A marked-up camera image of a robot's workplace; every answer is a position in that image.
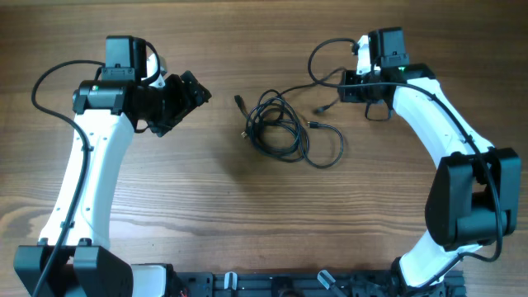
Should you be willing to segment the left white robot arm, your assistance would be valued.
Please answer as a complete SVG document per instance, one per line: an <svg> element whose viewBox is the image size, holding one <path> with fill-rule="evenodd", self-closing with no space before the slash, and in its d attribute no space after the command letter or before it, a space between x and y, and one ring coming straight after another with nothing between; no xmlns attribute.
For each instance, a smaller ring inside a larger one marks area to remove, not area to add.
<svg viewBox="0 0 528 297"><path fill-rule="evenodd" d="M187 296L169 264L131 265L110 250L109 224L120 165L143 121L164 136L210 92L190 72L167 74L151 43L106 38L96 76L73 93L73 145L54 209L13 267L32 296Z"/></svg>

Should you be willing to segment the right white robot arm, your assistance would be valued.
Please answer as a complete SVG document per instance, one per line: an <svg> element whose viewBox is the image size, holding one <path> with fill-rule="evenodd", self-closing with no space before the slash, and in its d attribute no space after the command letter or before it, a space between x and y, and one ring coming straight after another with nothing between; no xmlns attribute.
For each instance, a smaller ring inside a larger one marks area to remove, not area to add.
<svg viewBox="0 0 528 297"><path fill-rule="evenodd" d="M357 67L342 75L339 96L350 103L385 103L402 117L436 166L425 206L427 230L397 261L396 272L409 293L424 291L466 257L516 229L521 159L512 148L495 148L453 107L436 75L411 64L403 31L385 28L363 35L352 46Z"/></svg>

